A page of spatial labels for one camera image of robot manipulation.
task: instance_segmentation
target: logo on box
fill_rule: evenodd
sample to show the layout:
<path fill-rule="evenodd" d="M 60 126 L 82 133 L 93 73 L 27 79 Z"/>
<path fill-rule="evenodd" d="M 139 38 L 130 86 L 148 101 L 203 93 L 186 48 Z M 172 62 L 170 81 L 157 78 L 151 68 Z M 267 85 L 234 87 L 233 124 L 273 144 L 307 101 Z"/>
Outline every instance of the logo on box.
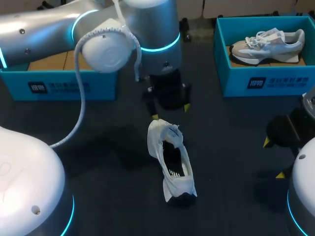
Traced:
<path fill-rule="evenodd" d="M 247 89 L 262 89 L 265 85 L 266 77 L 252 77 Z"/>
<path fill-rule="evenodd" d="M 32 93 L 47 93 L 46 86 L 43 82 L 29 82 Z"/>

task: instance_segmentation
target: shoelace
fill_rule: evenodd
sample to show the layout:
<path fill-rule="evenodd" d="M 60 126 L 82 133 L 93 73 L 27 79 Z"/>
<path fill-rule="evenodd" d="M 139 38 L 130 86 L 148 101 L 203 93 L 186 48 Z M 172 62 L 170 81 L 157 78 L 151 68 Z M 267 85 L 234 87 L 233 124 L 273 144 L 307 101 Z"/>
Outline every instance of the shoelace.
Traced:
<path fill-rule="evenodd" d="M 267 42 L 264 37 L 266 35 L 264 35 L 265 31 L 260 31 L 256 34 L 256 37 L 246 37 L 245 38 L 245 41 L 246 41 L 246 44 L 250 47 L 250 48 L 253 48 L 255 47 L 256 45 L 258 44 L 270 44 L 270 42 Z"/>

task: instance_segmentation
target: gray sneaker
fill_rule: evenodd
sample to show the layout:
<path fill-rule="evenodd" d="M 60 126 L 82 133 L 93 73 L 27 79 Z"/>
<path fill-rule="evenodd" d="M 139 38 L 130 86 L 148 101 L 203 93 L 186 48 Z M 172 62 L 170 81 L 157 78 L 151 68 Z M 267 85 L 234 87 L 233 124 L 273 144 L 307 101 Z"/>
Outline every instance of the gray sneaker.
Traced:
<path fill-rule="evenodd" d="M 293 63 L 299 61 L 304 43 L 305 33 L 302 29 L 294 33 L 284 33 L 274 28 L 233 44 L 231 53 L 236 59 L 252 65 L 267 58 Z"/>

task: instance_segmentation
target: white shoe upper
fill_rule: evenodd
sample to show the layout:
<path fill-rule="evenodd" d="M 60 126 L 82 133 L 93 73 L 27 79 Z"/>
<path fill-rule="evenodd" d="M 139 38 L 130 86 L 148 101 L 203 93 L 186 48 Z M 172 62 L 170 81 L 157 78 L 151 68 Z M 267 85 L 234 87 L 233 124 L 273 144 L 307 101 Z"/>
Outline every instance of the white shoe upper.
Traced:
<path fill-rule="evenodd" d="M 256 37 L 246 37 L 245 41 L 235 43 L 232 54 L 249 63 L 251 59 L 278 59 L 277 55 L 283 54 L 289 54 L 285 57 L 289 59 L 302 51 L 304 43 L 305 33 L 302 29 L 293 33 L 285 33 L 274 28 L 267 32 L 258 32 Z"/>
<path fill-rule="evenodd" d="M 168 170 L 163 156 L 163 141 L 167 141 L 180 150 L 185 176 L 179 176 Z M 197 196 L 189 156 L 183 145 L 183 134 L 177 125 L 172 125 L 162 119 L 152 121 L 148 130 L 148 149 L 150 155 L 158 159 L 162 166 L 163 190 L 167 202 L 171 197 L 179 197 L 184 193 Z"/>

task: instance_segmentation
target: shoe insole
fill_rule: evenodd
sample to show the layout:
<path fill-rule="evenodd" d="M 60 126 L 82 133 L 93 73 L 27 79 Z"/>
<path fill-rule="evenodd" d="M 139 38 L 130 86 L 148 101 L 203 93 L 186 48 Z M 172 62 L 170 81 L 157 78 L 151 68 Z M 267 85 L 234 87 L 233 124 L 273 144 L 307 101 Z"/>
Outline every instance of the shoe insole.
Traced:
<path fill-rule="evenodd" d="M 184 177 L 181 151 L 174 145 L 163 141 L 163 156 L 166 167 L 172 177 Z"/>

